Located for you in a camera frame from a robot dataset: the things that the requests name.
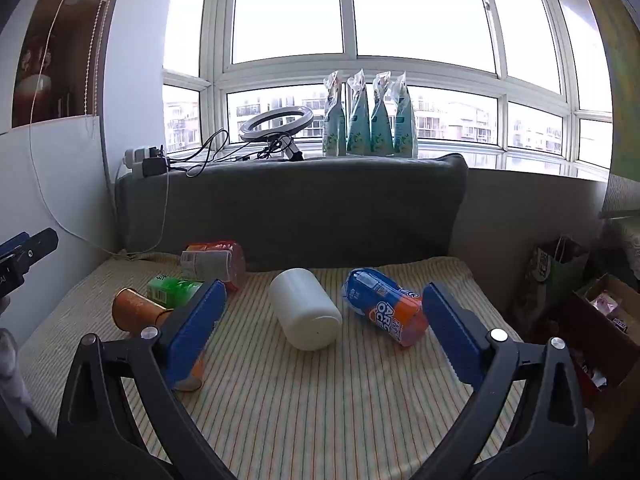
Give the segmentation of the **blue orange Arctic Ocean cup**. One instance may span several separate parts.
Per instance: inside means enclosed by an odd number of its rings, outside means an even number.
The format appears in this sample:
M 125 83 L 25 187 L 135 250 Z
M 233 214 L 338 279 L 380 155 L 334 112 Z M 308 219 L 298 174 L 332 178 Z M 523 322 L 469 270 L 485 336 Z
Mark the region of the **blue orange Arctic Ocean cup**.
M 352 270 L 343 284 L 343 296 L 356 314 L 405 348 L 416 344 L 428 329 L 422 297 L 378 270 Z

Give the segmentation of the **green cup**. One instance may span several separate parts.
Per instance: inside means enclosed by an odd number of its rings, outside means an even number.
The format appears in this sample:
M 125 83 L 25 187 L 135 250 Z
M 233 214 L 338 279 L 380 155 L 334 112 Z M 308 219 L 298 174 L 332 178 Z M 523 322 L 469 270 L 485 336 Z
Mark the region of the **green cup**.
M 146 296 L 165 309 L 177 309 L 185 306 L 201 286 L 199 281 L 157 275 L 146 284 Z

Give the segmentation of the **white plastic cup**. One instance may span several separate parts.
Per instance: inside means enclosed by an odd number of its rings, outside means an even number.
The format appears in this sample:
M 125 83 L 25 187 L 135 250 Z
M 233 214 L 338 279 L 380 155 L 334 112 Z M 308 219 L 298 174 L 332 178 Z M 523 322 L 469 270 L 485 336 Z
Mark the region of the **white plastic cup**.
M 269 286 L 269 301 L 286 340 L 299 351 L 329 347 L 341 333 L 340 310 L 307 269 L 279 273 Z

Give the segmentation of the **white power strip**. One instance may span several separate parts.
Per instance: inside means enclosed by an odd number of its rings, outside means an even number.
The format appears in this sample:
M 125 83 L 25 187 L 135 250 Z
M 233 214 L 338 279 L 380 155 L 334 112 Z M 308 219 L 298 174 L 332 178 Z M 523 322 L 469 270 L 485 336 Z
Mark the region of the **white power strip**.
M 162 146 L 142 146 L 130 148 L 124 154 L 124 165 L 134 175 L 135 179 L 143 179 L 142 160 L 149 157 L 165 157 Z

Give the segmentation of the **cardboard box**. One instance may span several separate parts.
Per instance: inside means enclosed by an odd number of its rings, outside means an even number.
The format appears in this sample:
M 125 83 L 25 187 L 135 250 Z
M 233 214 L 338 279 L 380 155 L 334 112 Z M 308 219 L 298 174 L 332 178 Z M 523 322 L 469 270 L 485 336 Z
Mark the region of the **cardboard box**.
M 574 297 L 578 349 L 608 387 L 617 387 L 639 362 L 639 293 L 604 274 Z

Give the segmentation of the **black power adapter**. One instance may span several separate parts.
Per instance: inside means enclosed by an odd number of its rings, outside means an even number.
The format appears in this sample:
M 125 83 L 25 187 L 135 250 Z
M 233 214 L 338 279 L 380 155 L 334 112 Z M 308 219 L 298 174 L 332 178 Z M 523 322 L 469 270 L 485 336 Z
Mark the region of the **black power adapter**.
M 142 160 L 142 176 L 145 178 L 160 176 L 168 171 L 165 157 L 149 157 Z

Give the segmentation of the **striped seat cushion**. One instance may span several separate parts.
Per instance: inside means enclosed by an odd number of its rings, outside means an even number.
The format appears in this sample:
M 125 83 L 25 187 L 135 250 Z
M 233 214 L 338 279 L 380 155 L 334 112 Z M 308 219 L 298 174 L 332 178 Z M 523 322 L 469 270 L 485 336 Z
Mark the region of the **striped seat cushion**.
M 489 329 L 509 326 L 451 257 L 382 266 L 404 289 L 445 284 Z M 280 271 L 250 273 L 228 296 L 204 354 L 203 385 L 178 399 L 216 454 L 239 479 L 409 479 L 469 400 L 429 328 L 402 348 L 343 301 L 348 269 L 317 269 L 343 315 L 341 335 L 315 352 L 294 349 L 272 312 L 269 285 Z M 122 339 L 112 301 L 125 287 L 145 293 L 151 278 L 179 276 L 177 257 L 110 259 L 76 284 L 20 349 L 37 413 L 56 428 L 70 364 L 81 336 Z

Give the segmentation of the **dark grey back cushion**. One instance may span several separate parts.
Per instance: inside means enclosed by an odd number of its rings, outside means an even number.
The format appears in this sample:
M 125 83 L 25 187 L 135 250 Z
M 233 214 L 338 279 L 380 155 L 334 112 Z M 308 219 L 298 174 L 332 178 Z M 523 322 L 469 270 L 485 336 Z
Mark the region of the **dark grey back cushion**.
M 447 255 L 469 168 L 433 159 L 328 157 L 223 162 L 116 184 L 130 252 L 178 255 L 231 240 L 253 272 L 385 266 Z

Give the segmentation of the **teal refill pouch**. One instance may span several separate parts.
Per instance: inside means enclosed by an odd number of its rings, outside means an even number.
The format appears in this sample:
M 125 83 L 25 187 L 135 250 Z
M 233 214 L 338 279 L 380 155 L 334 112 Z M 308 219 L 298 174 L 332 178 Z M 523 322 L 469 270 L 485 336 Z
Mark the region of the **teal refill pouch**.
M 352 92 L 347 133 L 347 151 L 349 154 L 367 155 L 370 153 L 370 117 L 367 97 L 367 84 L 363 70 L 347 81 Z
M 401 157 L 416 158 L 418 156 L 418 140 L 416 140 L 416 120 L 407 84 L 407 74 L 402 73 L 390 89 L 396 105 L 394 150 Z
M 393 136 L 390 118 L 385 105 L 385 96 L 392 76 L 390 72 L 378 73 L 374 77 L 373 110 L 370 119 L 371 153 L 376 156 L 387 156 L 393 153 Z
M 324 156 L 346 154 L 346 119 L 342 102 L 343 85 L 340 72 L 330 73 L 324 80 L 326 105 L 323 117 L 322 150 Z

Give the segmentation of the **wooden wall shelf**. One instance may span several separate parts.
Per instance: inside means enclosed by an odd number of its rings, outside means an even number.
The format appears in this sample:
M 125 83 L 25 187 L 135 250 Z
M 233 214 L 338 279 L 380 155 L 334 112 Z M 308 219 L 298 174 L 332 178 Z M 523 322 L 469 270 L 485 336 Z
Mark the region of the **wooden wall shelf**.
M 96 116 L 115 0 L 36 0 L 14 77 L 11 125 Z

